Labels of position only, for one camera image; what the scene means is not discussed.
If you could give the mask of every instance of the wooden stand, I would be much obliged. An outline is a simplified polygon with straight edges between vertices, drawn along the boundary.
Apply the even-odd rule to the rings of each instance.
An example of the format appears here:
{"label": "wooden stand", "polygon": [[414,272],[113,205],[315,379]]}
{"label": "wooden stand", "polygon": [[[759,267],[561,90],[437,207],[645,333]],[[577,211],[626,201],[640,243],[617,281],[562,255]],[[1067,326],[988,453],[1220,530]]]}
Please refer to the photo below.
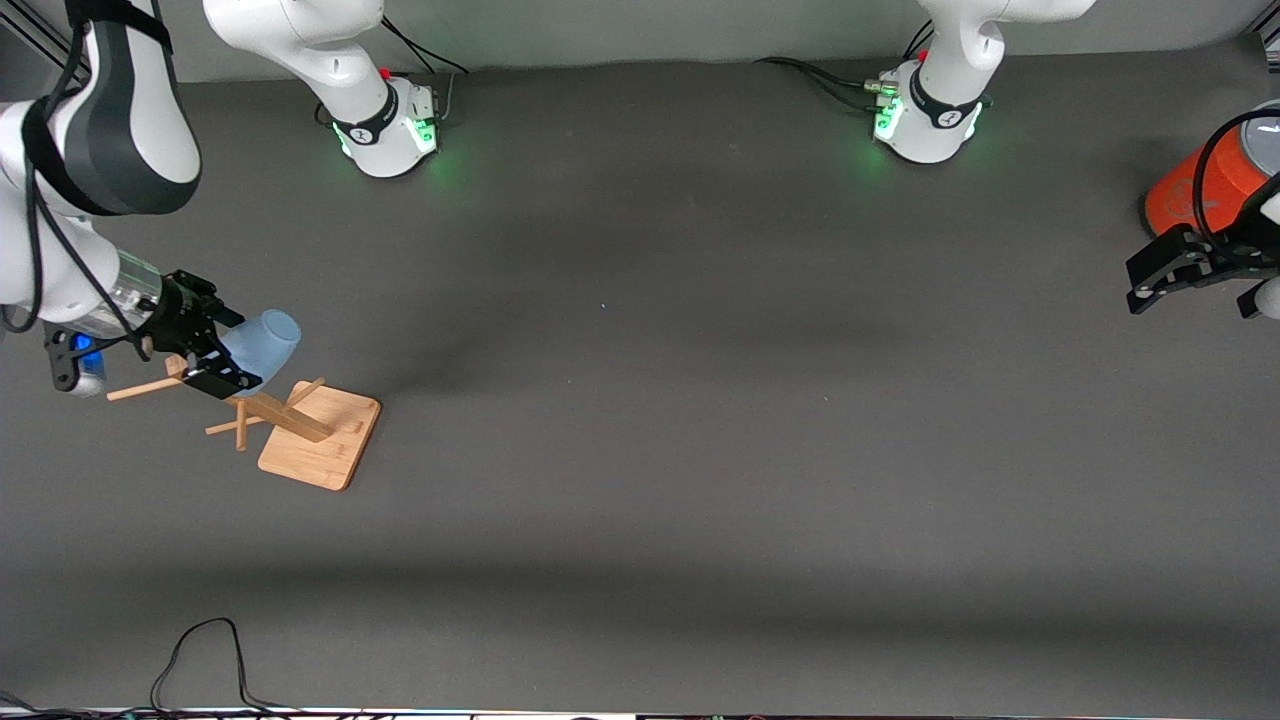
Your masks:
{"label": "wooden stand", "polygon": [[[165,379],[109,392],[106,400],[114,402],[182,386],[186,369],[187,361],[172,355],[165,359]],[[228,397],[225,402],[236,407],[236,420],[206,428],[205,434],[234,430],[236,450],[243,452],[248,447],[248,427],[271,423],[275,428],[257,459],[259,469],[334,492],[351,483],[383,410],[371,397],[325,387],[324,378],[297,383],[287,402],[265,392]]]}

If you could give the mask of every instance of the orange container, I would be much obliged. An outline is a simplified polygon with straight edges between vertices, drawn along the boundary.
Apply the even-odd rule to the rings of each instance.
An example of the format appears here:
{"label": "orange container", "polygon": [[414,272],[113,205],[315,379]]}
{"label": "orange container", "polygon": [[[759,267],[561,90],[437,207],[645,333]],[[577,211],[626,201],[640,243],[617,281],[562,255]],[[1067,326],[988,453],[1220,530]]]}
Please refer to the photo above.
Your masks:
{"label": "orange container", "polygon": [[[1258,108],[1280,108],[1280,101]],[[1204,152],[1202,145],[1147,193],[1143,211],[1156,236],[1174,225],[1196,227],[1192,214],[1192,177]],[[1217,232],[1235,222],[1240,206],[1268,177],[1280,170],[1280,118],[1260,118],[1230,132],[1208,159],[1204,169],[1204,219]]]}

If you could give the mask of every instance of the black cable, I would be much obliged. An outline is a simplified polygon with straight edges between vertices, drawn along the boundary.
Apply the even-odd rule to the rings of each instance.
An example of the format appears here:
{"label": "black cable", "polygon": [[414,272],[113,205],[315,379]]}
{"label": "black cable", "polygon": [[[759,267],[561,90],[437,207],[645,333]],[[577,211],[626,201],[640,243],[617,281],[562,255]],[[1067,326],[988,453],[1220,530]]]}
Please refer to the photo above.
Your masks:
{"label": "black cable", "polygon": [[31,712],[41,712],[40,710],[36,710],[36,707],[32,706],[29,702],[6,691],[0,691],[0,700],[3,700],[10,706],[22,707],[23,710],[28,710]]}
{"label": "black cable", "polygon": [[415,58],[417,58],[419,63],[422,63],[422,67],[426,68],[426,72],[431,73],[433,76],[435,74],[435,68],[433,68],[431,63],[429,63],[426,58],[424,58],[422,54],[419,53],[416,42],[404,37],[404,35],[401,33],[398,29],[393,29],[396,26],[393,26],[390,20],[388,20],[387,18],[383,18],[383,27],[392,31],[392,35],[398,37],[399,41],[403,42],[406,47],[408,47],[408,51],[412,53]]}
{"label": "black cable", "polygon": [[760,58],[756,63],[768,65],[783,65],[787,68],[795,68],[804,73],[806,77],[814,81],[819,90],[833,97],[841,105],[852,108],[855,110],[861,110],[864,113],[874,113],[877,108],[872,105],[863,105],[850,100],[849,97],[841,95],[836,91],[836,87],[846,90],[861,90],[863,83],[856,81],[845,79],[835,73],[824,70],[813,63],[805,63],[804,60],[796,60],[795,58],[782,58],[778,55],[772,55],[769,58]]}
{"label": "black cable", "polygon": [[[36,31],[40,33],[40,36],[44,37],[45,40],[47,40],[49,42],[51,42],[63,55],[69,55],[70,54],[70,45],[67,41],[63,40],[61,33],[56,32],[49,24],[49,20],[46,20],[40,14],[32,12],[29,8],[23,8],[23,5],[19,4],[19,3],[9,3],[9,8],[12,10],[15,10],[19,15],[22,15],[27,20],[27,24],[29,24],[31,27],[36,28]],[[44,44],[40,42],[40,40],[32,37],[31,33],[27,32],[26,29],[23,29],[19,23],[17,23],[12,18],[9,18],[8,13],[0,12],[0,18],[4,18],[8,22],[10,29],[13,29],[14,32],[18,32],[23,37],[26,37],[31,42],[31,46],[37,47],[55,65],[61,61],[61,58],[58,58],[52,53],[50,53],[44,46]],[[88,72],[90,72],[88,63],[81,60],[79,63],[77,63],[77,65],[78,65],[77,69],[82,69],[82,70],[84,70],[86,74],[88,74]]]}
{"label": "black cable", "polygon": [[31,246],[31,310],[22,323],[9,319],[9,306],[0,307],[0,324],[14,334],[22,334],[36,327],[40,319],[40,306],[45,301],[45,258],[40,250],[40,223],[36,220],[36,168],[28,156],[26,163],[27,179],[23,183],[27,192],[27,242]]}
{"label": "black cable", "polygon": [[909,60],[911,55],[919,53],[920,49],[924,47],[924,44],[928,42],[932,37],[933,37],[933,31],[931,29],[928,35],[920,38],[920,42],[906,49],[906,55],[904,55],[902,59]]}
{"label": "black cable", "polygon": [[124,340],[124,336],[114,337],[111,340],[104,340],[102,342],[93,342],[88,347],[86,347],[84,350],[78,350],[78,351],[73,352],[67,359],[68,360],[79,360],[81,357],[88,357],[90,355],[93,355],[95,352],[102,352],[104,350],[108,350],[110,347],[116,346],[123,340]]}
{"label": "black cable", "polygon": [[[72,77],[76,74],[76,68],[79,65],[81,54],[84,50],[84,28],[76,27],[72,31],[72,47],[70,56],[67,64],[63,65],[63,72],[59,73],[58,81],[54,82],[54,88],[49,92],[45,106],[41,110],[40,119],[46,126],[50,118],[54,117],[54,110],[58,109],[58,104],[63,101],[63,96],[67,94],[67,87],[72,82]],[[8,315],[8,307],[0,307],[0,323],[3,323],[4,329],[14,333],[22,334],[36,327],[36,322],[40,319],[40,306],[45,300],[45,259],[44,252],[40,249],[40,222],[36,217],[37,206],[44,202],[40,196],[40,186],[36,183],[36,168],[32,164],[31,155],[23,161],[23,167],[27,172],[27,178],[24,182],[24,190],[27,193],[27,242],[31,245],[31,278],[32,278],[32,291],[31,291],[31,311],[19,324],[14,324]]]}
{"label": "black cable", "polygon": [[[389,29],[392,32],[392,35],[394,35],[396,37],[401,38],[401,42],[403,42],[404,45],[407,45],[411,50],[415,50],[415,53],[413,53],[415,55],[417,55],[416,50],[421,50],[422,53],[426,53],[428,55],[430,55],[431,58],[435,58],[436,60],[439,60],[442,63],[448,63],[449,65],[453,65],[462,74],[471,74],[471,70],[463,68],[462,65],[454,63],[453,60],[445,58],[444,55],[436,55],[435,53],[431,53],[426,47],[422,47],[421,45],[419,45],[417,42],[415,42],[411,37],[408,37],[407,35],[404,35],[403,32],[401,32],[401,29],[398,27],[396,27],[396,23],[393,23],[390,20],[390,18],[388,18],[387,15],[383,15],[383,27],[385,27],[387,29]],[[421,60],[422,64],[426,65],[429,70],[431,70],[433,73],[435,72],[435,69],[431,68],[431,64],[428,63],[425,59],[422,59],[421,56],[419,56],[419,60]]]}
{"label": "black cable", "polygon": [[[1213,135],[1211,135],[1208,141],[1204,142],[1204,149],[1201,150],[1201,155],[1196,160],[1196,172],[1192,174],[1192,214],[1196,218],[1196,225],[1204,236],[1204,241],[1208,242],[1210,247],[1236,268],[1261,269],[1268,265],[1253,265],[1247,260],[1243,260],[1239,255],[1228,251],[1219,243],[1219,236],[1210,228],[1208,218],[1204,213],[1204,173],[1208,170],[1210,156],[1213,154],[1213,150],[1217,149],[1217,145],[1222,142],[1222,138],[1225,138],[1236,127],[1260,118],[1280,118],[1280,109],[1262,108],[1258,110],[1249,110],[1248,113],[1242,113],[1224,123],[1222,127],[1213,131]],[[1267,181],[1267,186],[1277,183],[1280,183],[1280,179],[1277,179],[1276,176],[1272,176]]]}
{"label": "black cable", "polygon": [[111,315],[115,316],[115,322],[120,323],[120,328],[124,329],[124,337],[128,338],[131,345],[133,345],[133,348],[138,352],[138,357],[141,357],[143,363],[150,363],[151,356],[147,355],[146,348],[142,347],[142,338],[137,336],[137,333],[129,325],[129,320],[124,318],[124,311],[120,310],[120,306],[115,304],[115,300],[113,300],[111,296],[106,292],[106,288],[102,287],[102,283],[100,283],[97,281],[97,277],[93,275],[92,270],[88,269],[88,264],[84,263],[84,259],[81,258],[79,252],[76,251],[76,246],[72,245],[72,241],[67,238],[65,233],[63,233],[63,228],[58,225],[58,222],[54,219],[54,214],[49,210],[49,205],[45,204],[45,199],[37,195],[36,205],[40,208],[40,214],[44,215],[45,222],[49,224],[50,229],[54,231],[54,237],[58,238],[58,243],[63,246],[63,250],[67,252],[68,256],[70,256],[72,263],[74,263],[76,266],[79,269],[81,274],[84,275],[84,279],[88,281],[88,284],[93,286],[93,291],[106,304],[108,310],[110,310]]}
{"label": "black cable", "polygon": [[915,35],[911,36],[911,41],[906,44],[906,50],[902,51],[902,59],[904,60],[908,60],[908,59],[911,58],[911,53],[914,53],[915,49],[919,46],[919,45],[916,45],[916,42],[923,44],[925,40],[929,38],[929,36],[933,35],[933,31],[931,29],[932,27],[933,27],[933,19],[931,18],[928,20],[924,20],[924,24],[920,26],[920,29],[915,31]]}
{"label": "black cable", "polygon": [[1261,31],[1267,23],[1271,22],[1272,18],[1276,17],[1276,13],[1280,13],[1280,8],[1271,10],[1270,13],[1267,13],[1267,17],[1258,20],[1258,23],[1253,26],[1253,32]]}
{"label": "black cable", "polygon": [[173,652],[169,655],[169,664],[164,666],[164,670],[160,671],[160,675],[157,675],[155,682],[151,683],[151,693],[150,693],[151,707],[157,711],[164,711],[164,708],[160,707],[160,688],[164,685],[164,682],[169,678],[169,673],[173,671],[174,665],[178,664],[178,655],[182,653],[182,643],[187,642],[187,638],[196,630],[204,628],[205,625],[211,625],[214,623],[225,623],[227,626],[230,628],[232,630],[232,643],[234,643],[236,646],[236,684],[237,689],[239,691],[241,702],[243,702],[247,707],[253,707],[261,710],[262,712],[275,715],[275,711],[268,706],[284,707],[283,705],[278,702],[268,702],[264,700],[259,700],[253,697],[253,693],[248,691],[248,676],[244,671],[244,651],[243,648],[241,648],[239,644],[239,632],[236,628],[236,623],[230,618],[210,618],[209,620],[205,620],[202,623],[196,623],[195,625],[187,628],[187,632],[184,632],[178,638],[177,644],[173,646]]}
{"label": "black cable", "polygon": [[[41,120],[46,126],[49,124],[49,120],[52,118],[54,111],[58,109],[59,104],[61,104],[61,101],[68,96],[67,88],[76,74],[76,69],[79,67],[83,51],[84,51],[84,28],[83,26],[77,26],[76,28],[72,29],[72,49],[67,64],[63,65],[63,70],[58,77],[58,82],[54,83],[54,90],[46,96],[45,106],[41,115]],[[67,238],[67,234],[63,232],[63,228],[58,224],[58,220],[49,210],[49,204],[45,201],[44,196],[40,192],[40,186],[36,183],[36,170],[32,167],[29,156],[26,160],[26,169],[27,169],[27,183],[26,183],[27,233],[28,233],[28,240],[32,243],[31,246],[32,269],[36,286],[32,292],[31,314],[20,325],[17,327],[17,329],[10,328],[10,322],[8,320],[8,318],[3,318],[4,314],[0,313],[0,319],[4,320],[5,329],[8,329],[9,332],[27,332],[35,325],[36,318],[40,314],[40,306],[41,302],[44,301],[44,256],[40,247],[40,218],[44,218],[45,224],[49,225],[49,229],[54,233],[54,237],[58,240],[58,243],[63,247],[63,251],[67,252],[67,255],[72,259],[72,263],[76,264],[77,269],[79,269],[84,279],[88,281],[90,286],[93,287],[93,291],[106,305],[108,310],[111,311],[111,315],[115,316],[115,320],[120,324],[120,328],[124,331],[123,337],[128,338],[128,341],[133,345],[134,350],[137,351],[138,357],[141,357],[143,363],[150,361],[151,357],[147,354],[146,348],[142,346],[142,340],[129,325],[129,322],[124,318],[124,313],[120,310],[120,306],[115,302],[115,300],[110,296],[110,293],[106,292],[102,284],[88,269],[88,265],[84,263],[83,258],[81,258],[79,252],[76,251],[76,246],[72,245],[72,242]]]}
{"label": "black cable", "polygon": [[820,78],[826,79],[827,82],[831,82],[831,83],[835,83],[835,85],[840,85],[840,86],[844,86],[844,87],[851,87],[851,88],[856,88],[856,90],[861,90],[863,88],[863,83],[860,81],[845,79],[845,78],[837,76],[836,73],[832,73],[829,70],[824,70],[824,69],[819,68],[818,65],[814,65],[813,63],[805,63],[804,60],[796,60],[795,58],[783,58],[781,55],[771,55],[768,58],[760,58],[759,60],[756,60],[756,63],[764,63],[764,64],[769,64],[769,65],[786,65],[788,68],[795,68],[795,69],[797,69],[797,70],[800,70],[800,72],[803,72],[805,74],[809,74],[810,77],[812,76],[820,77]]}

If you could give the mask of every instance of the green led light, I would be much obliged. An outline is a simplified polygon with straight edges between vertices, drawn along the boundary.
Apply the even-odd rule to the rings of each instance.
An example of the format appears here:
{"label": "green led light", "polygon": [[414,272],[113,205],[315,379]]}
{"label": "green led light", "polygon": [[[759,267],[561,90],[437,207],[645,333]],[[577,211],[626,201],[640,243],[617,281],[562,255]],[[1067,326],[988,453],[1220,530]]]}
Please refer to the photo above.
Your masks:
{"label": "green led light", "polygon": [[982,102],[978,102],[978,106],[973,109],[973,119],[969,120],[969,129],[964,131],[965,140],[973,137],[973,131],[978,126],[978,115],[980,114],[982,114]]}
{"label": "green led light", "polygon": [[408,128],[413,143],[424,154],[435,150],[435,128],[431,120],[404,118],[404,127]]}
{"label": "green led light", "polygon": [[333,133],[338,136],[338,142],[342,143],[342,154],[351,158],[351,147],[347,147],[347,138],[342,135],[342,131],[338,129],[338,123],[332,123],[332,126]]}
{"label": "green led light", "polygon": [[888,141],[893,137],[893,131],[897,129],[897,122],[902,118],[902,99],[895,97],[887,108],[879,111],[879,119],[876,122],[876,137]]}

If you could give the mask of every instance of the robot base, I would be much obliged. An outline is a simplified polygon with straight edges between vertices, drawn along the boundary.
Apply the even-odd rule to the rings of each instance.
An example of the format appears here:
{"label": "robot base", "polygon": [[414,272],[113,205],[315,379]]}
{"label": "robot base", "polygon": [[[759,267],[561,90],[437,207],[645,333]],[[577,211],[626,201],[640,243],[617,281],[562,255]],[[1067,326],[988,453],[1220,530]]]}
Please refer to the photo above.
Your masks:
{"label": "robot base", "polygon": [[412,170],[422,158],[435,151],[435,96],[430,87],[420,87],[404,78],[388,81],[399,101],[396,119],[372,145],[360,145],[342,135],[334,126],[342,151],[356,161],[366,176],[393,178]]}
{"label": "robot base", "polygon": [[906,90],[911,74],[919,65],[918,60],[908,60],[892,70],[881,73],[882,81],[895,81],[902,90],[877,115],[872,137],[913,163],[932,165],[950,159],[960,150],[964,141],[973,137],[974,123],[982,114],[982,104],[979,102],[973,114],[954,128],[933,127],[933,120],[915,104]]}

